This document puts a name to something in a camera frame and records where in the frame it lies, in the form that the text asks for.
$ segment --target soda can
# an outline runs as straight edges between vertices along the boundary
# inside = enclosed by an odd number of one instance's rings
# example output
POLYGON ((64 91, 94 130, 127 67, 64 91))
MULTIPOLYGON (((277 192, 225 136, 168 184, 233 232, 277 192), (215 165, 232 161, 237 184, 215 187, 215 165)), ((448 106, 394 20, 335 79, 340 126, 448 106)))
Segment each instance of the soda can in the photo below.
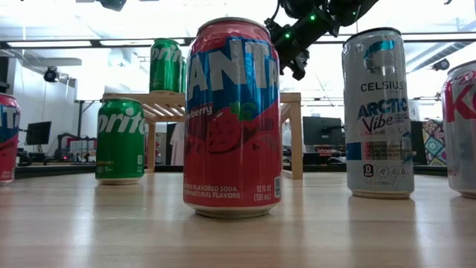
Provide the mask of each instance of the soda can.
POLYGON ((476 60, 448 72, 441 101, 451 189, 476 198, 476 60))
POLYGON ((351 36, 342 66, 349 189, 360 197, 409 198, 414 172, 400 32, 377 28, 351 36))
POLYGON ((281 198, 279 60, 241 18, 200 27, 187 59, 184 201, 198 214, 267 214, 281 198))
POLYGON ((172 39, 159 38, 150 48, 149 92, 181 89, 182 56, 179 44, 172 39))
POLYGON ((0 93, 0 186, 15 179, 20 108, 12 95, 0 93))
POLYGON ((187 89, 187 61, 182 57, 181 61, 181 88, 180 93, 185 93, 187 89))
POLYGON ((96 156, 96 179, 102 184, 134 184, 144 175, 144 124, 140 102, 103 100, 97 118, 96 156))

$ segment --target can lid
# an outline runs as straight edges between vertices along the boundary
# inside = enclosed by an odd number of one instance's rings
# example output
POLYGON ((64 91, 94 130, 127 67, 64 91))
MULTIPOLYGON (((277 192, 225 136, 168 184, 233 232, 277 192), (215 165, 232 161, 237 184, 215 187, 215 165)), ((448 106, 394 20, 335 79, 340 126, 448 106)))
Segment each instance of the can lid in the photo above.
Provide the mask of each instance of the can lid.
POLYGON ((103 97, 103 101, 114 101, 114 100, 125 100, 125 101, 135 101, 136 103, 139 103, 140 105, 142 105, 142 103, 139 101, 139 100, 136 100, 136 99, 133 99, 133 98, 126 98, 126 97, 118 97, 118 96, 104 96, 103 97))
POLYGON ((172 42, 176 43, 177 45, 179 45, 179 42, 177 42, 177 41, 175 41, 174 39, 171 39, 171 38, 155 38, 154 43, 157 42, 157 41, 161 41, 161 40, 172 41, 172 42))
POLYGON ((349 39, 348 39, 346 42, 344 42, 343 45, 347 44, 347 42, 349 42, 351 39, 356 38, 357 36, 360 36, 360 35, 365 34, 365 33, 368 34, 368 33, 374 32, 374 31, 394 31, 394 32, 396 32, 398 35, 400 35, 400 36, 402 35, 402 33, 401 33, 400 31, 398 31, 397 29, 395 29, 395 28, 392 28, 392 27, 379 27, 379 28, 374 28, 374 29, 368 29, 368 30, 362 31, 362 32, 360 32, 360 33, 356 33, 356 34, 352 35, 351 37, 349 37, 349 39))
POLYGON ((472 60, 472 61, 468 61, 467 63, 462 63, 462 64, 459 64, 458 66, 456 67, 453 67, 451 69, 449 69, 448 71, 448 74, 451 73, 452 71, 458 69, 458 68, 461 68, 461 67, 464 67, 464 66, 467 66, 467 65, 470 65, 470 64, 473 64, 473 63, 476 63, 476 60, 472 60))
POLYGON ((13 95, 10 95, 10 94, 0 93, 0 96, 5 96, 7 98, 12 98, 12 99, 16 100, 16 98, 13 95))
POLYGON ((202 26, 200 26, 199 30, 197 31, 197 34, 200 33, 207 26, 213 25, 213 24, 218 23, 218 22, 247 22, 247 23, 251 23, 253 25, 261 27, 268 34, 268 36, 270 36, 268 28, 266 28, 264 25, 261 25, 260 23, 255 22, 254 20, 240 18, 240 17, 222 17, 222 18, 218 18, 218 19, 212 19, 212 20, 204 23, 202 26))

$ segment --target green soda can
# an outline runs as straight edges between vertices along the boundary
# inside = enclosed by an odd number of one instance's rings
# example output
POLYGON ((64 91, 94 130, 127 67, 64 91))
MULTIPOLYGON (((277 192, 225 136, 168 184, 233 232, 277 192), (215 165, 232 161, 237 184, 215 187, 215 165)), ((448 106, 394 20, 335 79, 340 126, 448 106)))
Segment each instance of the green soda can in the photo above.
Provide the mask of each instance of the green soda can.
POLYGON ((179 44, 160 38, 150 48, 149 92, 181 90, 182 57, 179 44))
POLYGON ((96 179, 134 184, 144 175, 145 116, 140 102, 107 98, 97 116, 96 179))
POLYGON ((186 91, 187 91, 187 61, 184 57, 182 57, 180 93, 185 93, 186 91))

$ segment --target wooden stand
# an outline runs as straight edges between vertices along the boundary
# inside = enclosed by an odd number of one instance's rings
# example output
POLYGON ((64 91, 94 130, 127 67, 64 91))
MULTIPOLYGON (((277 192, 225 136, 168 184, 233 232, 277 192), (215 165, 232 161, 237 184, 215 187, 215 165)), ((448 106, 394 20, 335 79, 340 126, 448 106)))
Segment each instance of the wooden stand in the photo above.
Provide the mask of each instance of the wooden stand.
MULTIPOLYGON (((149 124, 147 140, 148 160, 146 173, 153 173, 155 167, 155 123, 185 121, 185 94, 175 92, 153 92, 149 94, 104 94, 104 98, 131 98, 142 103, 149 124)), ((300 93, 281 93, 281 123, 290 120, 292 135, 293 179, 303 178, 303 140, 300 116, 300 93)))

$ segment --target computer monitor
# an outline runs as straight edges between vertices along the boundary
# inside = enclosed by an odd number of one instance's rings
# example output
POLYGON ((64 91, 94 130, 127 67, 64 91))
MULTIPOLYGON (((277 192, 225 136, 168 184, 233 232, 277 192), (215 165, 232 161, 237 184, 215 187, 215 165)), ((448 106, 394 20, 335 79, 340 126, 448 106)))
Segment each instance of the computer monitor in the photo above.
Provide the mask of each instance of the computer monitor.
POLYGON ((50 141, 51 122, 28 124, 27 145, 48 144, 50 141))
POLYGON ((340 118, 303 117, 305 145, 345 145, 340 118))
POLYGON ((423 138, 423 122, 411 122, 411 149, 414 156, 414 165, 427 165, 425 141, 423 138))

